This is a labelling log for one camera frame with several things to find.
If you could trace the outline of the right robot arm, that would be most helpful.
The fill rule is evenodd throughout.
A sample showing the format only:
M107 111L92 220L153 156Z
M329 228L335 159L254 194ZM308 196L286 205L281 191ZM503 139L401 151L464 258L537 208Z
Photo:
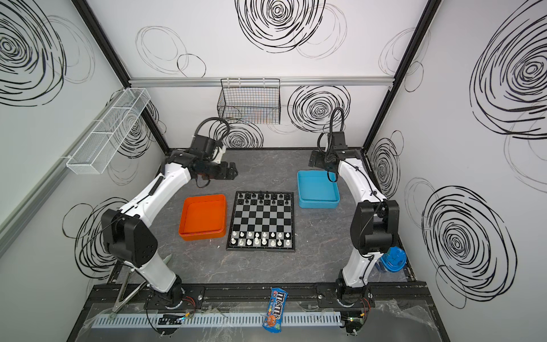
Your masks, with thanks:
M344 180L356 202L350 225L353 250L336 280L338 303L352 307L370 302L369 276L380 258L395 246L400 209L374 185L359 150L346 145L345 118L340 107L331 112L328 132L320 134L326 136L327 145L322 148L321 139L317 140L309 165L326 171L330 182Z

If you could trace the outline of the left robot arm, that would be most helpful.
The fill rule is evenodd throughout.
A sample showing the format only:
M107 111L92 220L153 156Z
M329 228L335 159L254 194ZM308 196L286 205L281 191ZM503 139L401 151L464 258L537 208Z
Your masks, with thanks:
M233 162L225 162L222 138L195 133L188 149L173 150L160 171L134 199L120 209L108 209L101 217L103 246L110 255L139 274L152 293L168 309L185 300L182 281L158 254L158 241L151 232L161 209L183 186L203 177L233 180L238 175Z

